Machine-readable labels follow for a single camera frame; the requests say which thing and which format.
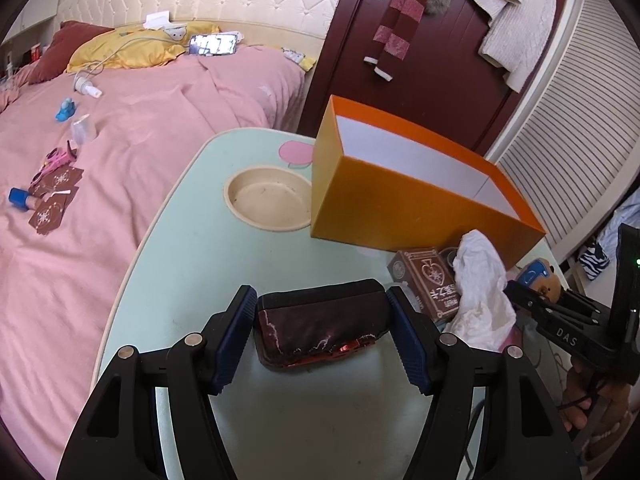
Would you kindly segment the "clear small bottle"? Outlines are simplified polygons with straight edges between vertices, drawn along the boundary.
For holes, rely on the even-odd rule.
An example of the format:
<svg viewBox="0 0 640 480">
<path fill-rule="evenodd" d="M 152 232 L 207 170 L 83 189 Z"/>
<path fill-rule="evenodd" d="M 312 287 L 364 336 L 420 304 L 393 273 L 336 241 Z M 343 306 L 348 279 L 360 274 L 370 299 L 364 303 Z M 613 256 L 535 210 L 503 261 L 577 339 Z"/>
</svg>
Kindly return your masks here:
<svg viewBox="0 0 640 480">
<path fill-rule="evenodd" d="M 89 114 L 85 114 L 77 118 L 70 125 L 70 134 L 73 141 L 78 146 L 84 146 L 98 137 L 98 130 L 96 130 L 96 124 L 92 120 Z"/>
</svg>

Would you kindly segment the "brown bear plush keychain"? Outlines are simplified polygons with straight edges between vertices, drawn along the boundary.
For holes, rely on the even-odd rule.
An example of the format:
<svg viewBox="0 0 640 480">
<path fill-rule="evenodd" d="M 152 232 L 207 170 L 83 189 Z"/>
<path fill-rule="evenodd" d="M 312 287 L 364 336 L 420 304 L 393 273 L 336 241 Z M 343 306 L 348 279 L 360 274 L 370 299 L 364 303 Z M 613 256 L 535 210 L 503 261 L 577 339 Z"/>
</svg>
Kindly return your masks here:
<svg viewBox="0 0 640 480">
<path fill-rule="evenodd" d="M 516 276 L 515 281 L 524 285 L 551 302 L 557 302 L 563 287 L 552 264 L 544 258 L 531 261 Z"/>
</svg>

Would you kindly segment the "brown snowflake card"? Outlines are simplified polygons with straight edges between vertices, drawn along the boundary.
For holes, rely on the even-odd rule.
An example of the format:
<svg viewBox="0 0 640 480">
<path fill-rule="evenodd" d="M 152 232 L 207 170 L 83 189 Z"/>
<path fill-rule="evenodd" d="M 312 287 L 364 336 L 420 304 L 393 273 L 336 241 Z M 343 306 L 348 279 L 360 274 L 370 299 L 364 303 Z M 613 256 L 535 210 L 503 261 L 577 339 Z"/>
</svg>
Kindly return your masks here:
<svg viewBox="0 0 640 480">
<path fill-rule="evenodd" d="M 29 194 L 37 201 L 29 224 L 39 235 L 47 235 L 61 225 L 66 208 L 79 191 L 78 184 L 83 175 L 82 169 L 70 165 L 61 166 L 28 189 Z"/>
</svg>

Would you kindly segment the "dark red wooden door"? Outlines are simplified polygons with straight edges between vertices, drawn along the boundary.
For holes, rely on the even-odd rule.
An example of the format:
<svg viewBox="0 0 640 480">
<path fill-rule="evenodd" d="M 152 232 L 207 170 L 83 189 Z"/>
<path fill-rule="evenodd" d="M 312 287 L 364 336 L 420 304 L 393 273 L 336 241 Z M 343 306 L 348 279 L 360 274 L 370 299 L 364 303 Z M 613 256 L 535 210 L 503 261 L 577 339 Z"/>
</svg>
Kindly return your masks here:
<svg viewBox="0 0 640 480">
<path fill-rule="evenodd" d="M 338 0 L 300 118 L 315 136 L 330 96 L 342 96 L 439 133 L 485 154 L 521 101 L 500 68 L 478 54 L 487 20 L 472 0 L 424 16 L 390 82 L 363 61 L 390 0 Z"/>
</svg>

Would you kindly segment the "orange cardboard box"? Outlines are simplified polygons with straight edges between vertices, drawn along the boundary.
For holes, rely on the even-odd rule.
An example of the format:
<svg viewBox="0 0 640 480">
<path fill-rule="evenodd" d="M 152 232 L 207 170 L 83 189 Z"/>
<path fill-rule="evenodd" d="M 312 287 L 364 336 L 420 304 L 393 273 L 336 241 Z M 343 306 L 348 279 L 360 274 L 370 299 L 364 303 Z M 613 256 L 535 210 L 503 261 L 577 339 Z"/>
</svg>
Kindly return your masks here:
<svg viewBox="0 0 640 480">
<path fill-rule="evenodd" d="M 447 248 L 482 232 L 505 266 L 544 227 L 483 156 L 376 108 L 331 96 L 311 167 L 311 235 L 388 252 Z"/>
</svg>

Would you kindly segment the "light blue small toy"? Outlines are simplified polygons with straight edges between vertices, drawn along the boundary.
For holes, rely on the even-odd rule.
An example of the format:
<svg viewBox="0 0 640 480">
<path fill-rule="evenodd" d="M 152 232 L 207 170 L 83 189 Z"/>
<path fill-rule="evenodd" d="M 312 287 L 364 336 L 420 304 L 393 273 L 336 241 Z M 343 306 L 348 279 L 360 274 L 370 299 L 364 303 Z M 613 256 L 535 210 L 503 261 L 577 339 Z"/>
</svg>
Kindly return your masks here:
<svg viewBox="0 0 640 480">
<path fill-rule="evenodd" d="M 66 98 L 60 106 L 60 109 L 55 114 L 55 119 L 58 122 L 66 122 L 76 113 L 76 103 L 71 98 Z"/>
</svg>

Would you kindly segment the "dark red pillow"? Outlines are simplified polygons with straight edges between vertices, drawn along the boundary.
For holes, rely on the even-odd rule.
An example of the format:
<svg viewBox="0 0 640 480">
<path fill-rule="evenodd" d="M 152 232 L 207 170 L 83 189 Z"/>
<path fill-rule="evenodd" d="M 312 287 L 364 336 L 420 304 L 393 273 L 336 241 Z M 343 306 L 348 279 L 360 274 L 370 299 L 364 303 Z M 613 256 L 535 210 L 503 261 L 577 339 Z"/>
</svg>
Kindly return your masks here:
<svg viewBox="0 0 640 480">
<path fill-rule="evenodd" d="M 70 58 L 78 48 L 94 37 L 111 30 L 111 27 L 78 21 L 62 22 L 47 51 L 43 53 L 30 72 L 27 83 L 41 84 L 60 76 L 66 70 Z"/>
</svg>

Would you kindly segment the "pink hair clip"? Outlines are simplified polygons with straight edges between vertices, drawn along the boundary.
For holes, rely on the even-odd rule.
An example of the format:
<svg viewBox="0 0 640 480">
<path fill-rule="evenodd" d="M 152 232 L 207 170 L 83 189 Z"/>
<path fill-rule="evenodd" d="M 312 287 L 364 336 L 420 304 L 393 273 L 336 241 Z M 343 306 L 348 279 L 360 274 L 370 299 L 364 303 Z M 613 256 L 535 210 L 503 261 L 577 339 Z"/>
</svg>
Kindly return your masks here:
<svg viewBox="0 0 640 480">
<path fill-rule="evenodd" d="M 57 170 L 58 168 L 70 165 L 72 162 L 76 162 L 77 152 L 78 149 L 73 148 L 72 144 L 70 144 L 70 141 L 67 141 L 62 148 L 54 148 L 43 159 L 40 169 L 32 177 L 30 184 L 35 185 L 43 177 L 47 176 L 48 174 L 52 174 L 52 172 Z"/>
</svg>

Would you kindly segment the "white charger plug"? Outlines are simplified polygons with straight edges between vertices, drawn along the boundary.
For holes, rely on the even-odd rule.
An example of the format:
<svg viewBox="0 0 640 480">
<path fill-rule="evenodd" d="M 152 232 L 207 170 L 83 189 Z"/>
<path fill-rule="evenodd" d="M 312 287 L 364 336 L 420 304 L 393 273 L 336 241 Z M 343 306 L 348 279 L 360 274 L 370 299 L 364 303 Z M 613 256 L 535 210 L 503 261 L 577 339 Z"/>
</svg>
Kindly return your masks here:
<svg viewBox="0 0 640 480">
<path fill-rule="evenodd" d="M 172 40 L 180 41 L 186 36 L 186 25 L 171 21 L 170 11 L 158 11 L 146 16 L 143 27 L 149 30 L 161 30 Z"/>
</svg>

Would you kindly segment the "white fluffy cloth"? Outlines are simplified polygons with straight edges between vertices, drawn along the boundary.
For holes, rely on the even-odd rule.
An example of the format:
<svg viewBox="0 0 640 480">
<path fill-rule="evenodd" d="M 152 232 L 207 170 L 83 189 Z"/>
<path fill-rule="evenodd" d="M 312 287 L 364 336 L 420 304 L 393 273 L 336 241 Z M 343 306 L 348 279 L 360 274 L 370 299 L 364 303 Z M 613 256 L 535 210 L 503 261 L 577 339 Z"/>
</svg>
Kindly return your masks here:
<svg viewBox="0 0 640 480">
<path fill-rule="evenodd" d="M 469 347 L 498 352 L 516 322 L 506 288 L 506 268 L 490 240 L 479 230 L 462 236 L 454 257 L 454 280 L 460 294 L 457 314 L 447 324 Z"/>
</svg>

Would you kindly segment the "dark red embossed box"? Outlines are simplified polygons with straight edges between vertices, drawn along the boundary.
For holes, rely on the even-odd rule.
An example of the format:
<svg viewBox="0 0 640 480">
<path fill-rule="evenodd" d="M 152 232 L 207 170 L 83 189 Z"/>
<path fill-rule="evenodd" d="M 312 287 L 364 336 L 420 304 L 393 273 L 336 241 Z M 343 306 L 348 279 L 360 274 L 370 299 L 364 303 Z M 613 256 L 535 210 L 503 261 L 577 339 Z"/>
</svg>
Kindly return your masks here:
<svg viewBox="0 0 640 480">
<path fill-rule="evenodd" d="M 258 298 L 254 339 L 262 365 L 285 370 L 343 359 L 388 330 L 388 300 L 378 281 L 270 292 Z"/>
</svg>

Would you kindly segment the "pink bed quilt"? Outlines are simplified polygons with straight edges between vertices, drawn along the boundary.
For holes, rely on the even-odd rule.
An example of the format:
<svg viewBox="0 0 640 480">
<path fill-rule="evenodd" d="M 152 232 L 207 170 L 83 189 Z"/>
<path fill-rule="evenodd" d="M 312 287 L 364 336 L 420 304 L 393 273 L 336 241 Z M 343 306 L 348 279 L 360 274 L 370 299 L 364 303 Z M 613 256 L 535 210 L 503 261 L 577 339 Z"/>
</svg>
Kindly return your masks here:
<svg viewBox="0 0 640 480">
<path fill-rule="evenodd" d="M 272 47 L 163 66 L 104 70 L 78 96 L 98 135 L 79 151 L 78 193 L 37 233 L 1 206 L 1 417 L 51 479 L 89 393 L 120 283 L 160 205 L 200 147 L 239 127 L 278 128 L 304 71 Z"/>
</svg>

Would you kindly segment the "white knit sweater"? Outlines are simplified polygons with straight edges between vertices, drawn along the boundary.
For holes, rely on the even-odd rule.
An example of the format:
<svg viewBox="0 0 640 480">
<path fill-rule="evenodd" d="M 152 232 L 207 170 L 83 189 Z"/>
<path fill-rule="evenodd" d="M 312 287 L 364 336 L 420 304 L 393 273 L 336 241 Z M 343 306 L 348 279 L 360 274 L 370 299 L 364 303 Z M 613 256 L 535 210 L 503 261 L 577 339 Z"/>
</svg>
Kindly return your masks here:
<svg viewBox="0 0 640 480">
<path fill-rule="evenodd" d="M 506 85 L 520 92 L 544 52 L 556 0 L 473 1 L 489 16 L 489 29 L 478 54 L 506 70 Z"/>
</svg>

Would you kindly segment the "striped red scarf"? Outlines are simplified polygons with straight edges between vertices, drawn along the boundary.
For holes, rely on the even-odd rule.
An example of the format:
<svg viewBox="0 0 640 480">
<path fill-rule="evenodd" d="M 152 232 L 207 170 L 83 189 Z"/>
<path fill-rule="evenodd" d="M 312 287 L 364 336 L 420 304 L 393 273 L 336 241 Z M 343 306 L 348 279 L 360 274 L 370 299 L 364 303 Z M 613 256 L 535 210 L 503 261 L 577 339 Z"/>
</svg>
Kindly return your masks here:
<svg viewBox="0 0 640 480">
<path fill-rule="evenodd" d="M 385 81 L 392 81 L 416 36 L 427 0 L 390 0 L 363 62 Z"/>
</svg>

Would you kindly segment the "brown playing card box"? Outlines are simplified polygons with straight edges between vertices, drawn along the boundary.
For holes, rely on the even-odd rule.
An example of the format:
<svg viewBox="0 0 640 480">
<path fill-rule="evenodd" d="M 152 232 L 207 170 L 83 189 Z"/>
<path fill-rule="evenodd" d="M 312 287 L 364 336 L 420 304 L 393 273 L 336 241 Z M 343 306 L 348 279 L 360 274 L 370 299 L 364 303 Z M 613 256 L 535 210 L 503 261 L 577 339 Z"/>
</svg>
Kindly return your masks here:
<svg viewBox="0 0 640 480">
<path fill-rule="evenodd" d="M 458 313 L 460 295 L 456 282 L 436 249 L 400 250 L 387 270 L 394 283 L 411 290 L 416 310 L 433 322 L 447 322 Z"/>
</svg>

